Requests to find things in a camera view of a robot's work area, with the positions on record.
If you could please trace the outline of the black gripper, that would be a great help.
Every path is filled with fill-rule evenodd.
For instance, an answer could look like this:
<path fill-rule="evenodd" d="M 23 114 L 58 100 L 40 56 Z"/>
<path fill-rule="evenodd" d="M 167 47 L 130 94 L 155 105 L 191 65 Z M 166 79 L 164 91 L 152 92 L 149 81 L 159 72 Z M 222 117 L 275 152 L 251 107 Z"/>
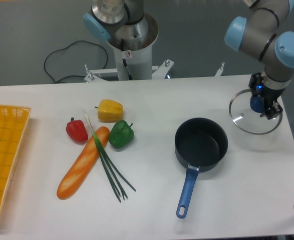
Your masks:
<path fill-rule="evenodd" d="M 277 99 L 284 92 L 283 89 L 271 89 L 262 84 L 263 77 L 260 72 L 251 75 L 248 87 L 251 92 L 250 99 L 260 99 L 262 102 L 262 113 L 259 115 L 261 118 L 265 117 L 268 120 L 280 116 L 283 108 L 278 103 Z"/>

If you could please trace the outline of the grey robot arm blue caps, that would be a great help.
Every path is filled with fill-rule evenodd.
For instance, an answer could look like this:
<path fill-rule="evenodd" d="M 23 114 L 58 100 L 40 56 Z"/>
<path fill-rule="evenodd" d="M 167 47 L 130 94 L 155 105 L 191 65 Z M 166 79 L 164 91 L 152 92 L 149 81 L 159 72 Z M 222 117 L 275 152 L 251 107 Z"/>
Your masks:
<path fill-rule="evenodd" d="M 253 12 L 251 18 L 236 17 L 224 41 L 264 63 L 264 71 L 249 81 L 250 107 L 273 119 L 282 113 L 277 100 L 294 75 L 294 32 L 276 34 L 275 30 L 290 14 L 294 1 L 248 0 L 246 4 Z M 158 25 L 144 12 L 141 0 L 95 0 L 83 21 L 93 36 L 113 48 L 119 80 L 149 80 L 168 73 L 165 66 L 152 70 Z"/>

